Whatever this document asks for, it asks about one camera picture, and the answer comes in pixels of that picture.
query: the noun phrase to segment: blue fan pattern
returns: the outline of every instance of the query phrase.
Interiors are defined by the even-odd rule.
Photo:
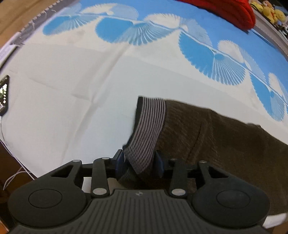
[[[173,15],[175,20],[180,19],[179,26],[169,28],[152,21],[136,21],[139,16],[138,12],[130,6],[116,4],[109,9],[109,15],[106,12],[93,13],[93,6],[91,8],[92,13],[86,13],[87,11],[83,13],[80,3],[68,7],[60,16],[44,27],[43,34],[53,35],[73,30],[99,16],[103,18],[96,25],[95,32],[98,37],[109,43],[126,42],[141,46],[179,30],[180,50],[199,72],[225,85],[239,85],[248,71],[254,90],[267,113],[276,121],[283,120],[285,108],[288,105],[288,92],[284,85],[279,81],[283,92],[283,96],[281,96],[271,87],[269,79],[265,77],[254,59],[242,48],[238,47],[239,51],[234,51],[238,53],[237,56],[243,57],[238,61],[234,59],[233,55],[214,49],[208,33],[195,19],[185,19]]]

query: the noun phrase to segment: wooden surface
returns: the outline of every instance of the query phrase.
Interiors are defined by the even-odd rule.
[[[0,3],[0,47],[56,0],[4,0]]]

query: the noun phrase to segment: striped cuff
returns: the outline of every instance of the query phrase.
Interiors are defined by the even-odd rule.
[[[134,130],[127,144],[123,146],[125,159],[128,159],[137,174],[143,172],[153,160],[165,112],[164,99],[138,98]]]

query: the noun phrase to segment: red garment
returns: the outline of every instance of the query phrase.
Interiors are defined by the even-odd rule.
[[[255,25],[255,15],[248,0],[179,0],[206,9],[242,30]]]

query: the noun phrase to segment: silver screw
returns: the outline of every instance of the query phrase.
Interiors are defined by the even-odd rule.
[[[95,195],[104,195],[104,194],[107,193],[107,190],[104,189],[104,188],[96,188],[96,189],[93,190],[93,193]]]
[[[171,191],[171,193],[175,196],[183,196],[186,193],[186,191],[181,188],[175,188]]]

